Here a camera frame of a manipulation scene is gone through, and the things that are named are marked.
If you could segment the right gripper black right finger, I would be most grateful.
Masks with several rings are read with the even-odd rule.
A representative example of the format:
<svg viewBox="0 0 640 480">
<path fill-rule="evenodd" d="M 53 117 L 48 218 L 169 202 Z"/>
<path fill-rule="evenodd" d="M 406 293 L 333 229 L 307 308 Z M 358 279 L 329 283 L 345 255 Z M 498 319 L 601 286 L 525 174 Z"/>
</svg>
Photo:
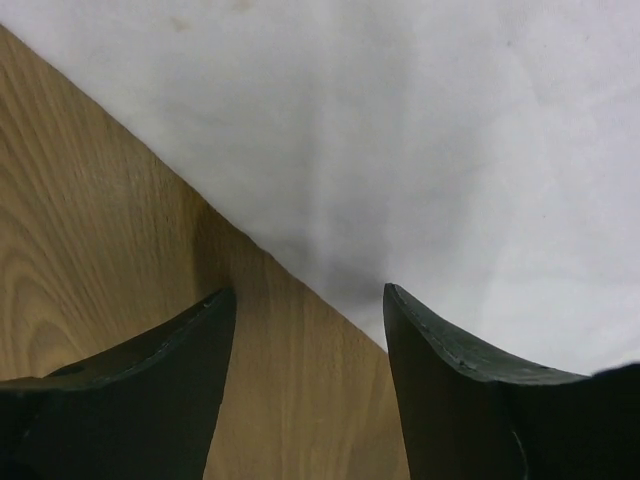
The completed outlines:
<svg viewBox="0 0 640 480">
<path fill-rule="evenodd" d="M 590 376 L 524 360 L 396 284 L 384 327 L 414 479 L 635 479 L 639 367 Z"/>
</svg>

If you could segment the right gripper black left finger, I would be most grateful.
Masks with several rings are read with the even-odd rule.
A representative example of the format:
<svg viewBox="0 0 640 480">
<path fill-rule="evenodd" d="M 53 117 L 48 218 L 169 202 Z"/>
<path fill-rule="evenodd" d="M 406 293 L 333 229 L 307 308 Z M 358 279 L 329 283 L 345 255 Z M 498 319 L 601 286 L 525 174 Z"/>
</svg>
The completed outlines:
<svg viewBox="0 0 640 480">
<path fill-rule="evenodd" d="M 235 320 L 223 289 L 45 377 L 2 382 L 2 478 L 202 478 Z"/>
</svg>

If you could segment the white t shirt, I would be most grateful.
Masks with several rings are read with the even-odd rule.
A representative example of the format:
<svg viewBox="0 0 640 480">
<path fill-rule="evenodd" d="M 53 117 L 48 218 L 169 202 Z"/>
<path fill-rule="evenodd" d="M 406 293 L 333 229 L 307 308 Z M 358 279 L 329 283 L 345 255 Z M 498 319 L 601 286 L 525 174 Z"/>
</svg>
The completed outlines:
<svg viewBox="0 0 640 480">
<path fill-rule="evenodd" d="M 1 23 L 372 340 L 401 285 L 639 357 L 635 1 L 5 1 Z"/>
</svg>

